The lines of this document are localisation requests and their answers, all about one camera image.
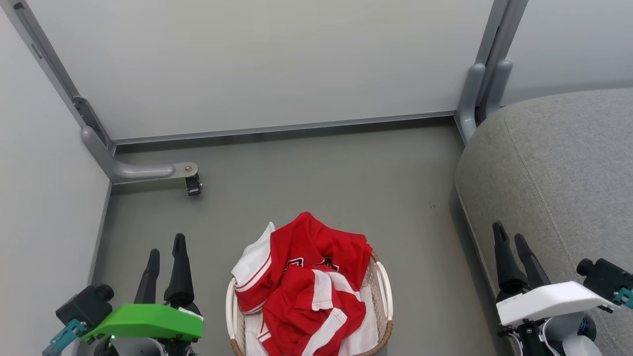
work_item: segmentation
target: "sofa seam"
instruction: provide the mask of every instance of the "sofa seam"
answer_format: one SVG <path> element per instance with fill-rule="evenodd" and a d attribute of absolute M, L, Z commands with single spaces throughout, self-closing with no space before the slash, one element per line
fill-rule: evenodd
<path fill-rule="evenodd" d="M 532 189 L 537 193 L 537 195 L 539 197 L 539 205 L 541 206 L 541 209 L 543 209 L 544 212 L 546 213 L 546 216 L 548 218 L 548 221 L 549 221 L 550 225 L 554 228 L 554 232 L 556 233 L 556 242 L 559 245 L 558 247 L 559 247 L 559 249 L 562 250 L 562 252 L 564 253 L 565 257 L 567 258 L 567 262 L 569 263 L 569 266 L 573 267 L 573 263 L 572 263 L 572 260 L 570 258 L 569 250 L 568 250 L 567 245 L 565 244 L 565 242 L 564 242 L 564 240 L 562 238 L 562 235 L 560 234 L 560 231 L 558 230 L 558 226 L 556 226 L 556 222 L 554 221 L 554 218 L 553 218 L 553 216 L 551 214 L 551 211 L 549 210 L 549 207 L 548 207 L 547 203 L 545 202 L 545 199 L 543 198 L 541 190 L 538 188 L 538 185 L 536 184 L 536 181 L 532 177 L 532 174 L 530 173 L 530 170 L 527 168 L 527 164 L 525 163 L 525 160 L 523 159 L 523 157 L 519 153 L 518 148 L 517 148 L 517 146 L 516 146 L 516 144 L 514 142 L 514 139 L 512 138 L 512 134 L 510 134 L 510 130 L 508 128 L 508 116 L 507 116 L 506 113 L 504 113 L 504 115 L 503 115 L 503 126 L 505 128 L 506 135 L 508 135 L 508 138 L 510 139 L 510 144 L 512 146 L 512 149 L 515 152 L 517 158 L 519 159 L 519 162 L 521 162 L 521 166 L 525 170 L 525 173 L 527 174 L 527 179 L 530 182 L 530 185 L 532 186 Z M 577 275 L 575 275 L 575 278 L 576 278 L 577 282 L 580 281 L 580 278 Z M 606 327 L 606 322 L 602 318 L 602 316 L 601 315 L 596 315 L 596 316 L 598 317 L 598 319 L 600 320 L 600 322 L 603 325 L 603 332 L 608 335 L 609 339 L 611 340 L 613 345 L 616 346 L 616 348 L 620 352 L 620 354 L 622 356 L 626 355 L 624 353 L 624 348 L 617 342 L 617 340 L 615 340 L 615 337 L 614 337 L 614 335 L 611 334 L 610 329 L 608 327 Z"/>

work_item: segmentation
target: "jersey sleeve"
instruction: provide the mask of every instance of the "jersey sleeve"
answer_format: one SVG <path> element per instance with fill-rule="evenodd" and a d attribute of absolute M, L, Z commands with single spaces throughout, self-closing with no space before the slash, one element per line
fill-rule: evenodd
<path fill-rule="evenodd" d="M 260 238 L 244 249 L 231 271 L 235 277 L 237 302 L 245 314 L 260 311 L 272 292 L 270 236 L 274 230 L 273 223 L 268 223 Z"/>

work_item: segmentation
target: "gray floor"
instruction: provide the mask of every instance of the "gray floor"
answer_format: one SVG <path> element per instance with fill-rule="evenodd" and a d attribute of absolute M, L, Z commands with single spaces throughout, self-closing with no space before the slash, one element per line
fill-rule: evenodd
<path fill-rule="evenodd" d="M 94 282 L 114 288 L 113 305 L 131 302 L 149 251 L 158 248 L 162 300 L 173 237 L 184 233 L 204 315 L 196 351 L 232 355 L 224 314 L 232 266 L 268 221 L 282 226 L 310 211 L 330 227 L 365 234 L 389 273 L 394 330 L 381 355 L 506 354 L 453 191 L 459 133 L 451 121 L 401 125 L 119 155 L 134 163 L 194 161 L 204 191 L 188 197 L 180 180 L 116 189 Z"/>

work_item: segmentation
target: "teal connector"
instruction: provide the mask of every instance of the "teal connector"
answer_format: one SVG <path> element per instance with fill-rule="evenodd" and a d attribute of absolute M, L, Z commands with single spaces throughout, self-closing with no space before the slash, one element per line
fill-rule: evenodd
<path fill-rule="evenodd" d="M 85 324 L 82 324 L 77 319 L 71 320 L 59 334 L 55 335 L 51 340 L 51 344 L 42 351 L 42 356 L 60 356 L 70 343 L 83 335 L 85 330 Z"/>
<path fill-rule="evenodd" d="M 633 291 L 630 291 L 626 288 L 620 289 L 618 295 L 616 295 L 613 300 L 618 303 L 622 303 L 627 308 L 633 309 Z"/>

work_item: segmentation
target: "white wall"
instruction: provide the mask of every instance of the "white wall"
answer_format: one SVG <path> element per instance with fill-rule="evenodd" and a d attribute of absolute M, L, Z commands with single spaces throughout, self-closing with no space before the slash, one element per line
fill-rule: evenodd
<path fill-rule="evenodd" d="M 1 353 L 41 355 L 89 280 L 110 182 L 3 10 L 0 44 Z"/>
<path fill-rule="evenodd" d="M 562 92 L 633 87 L 633 1 L 530 0 L 507 58 L 502 105 Z"/>
<path fill-rule="evenodd" d="M 28 0 L 110 137 L 455 110 L 492 0 Z"/>

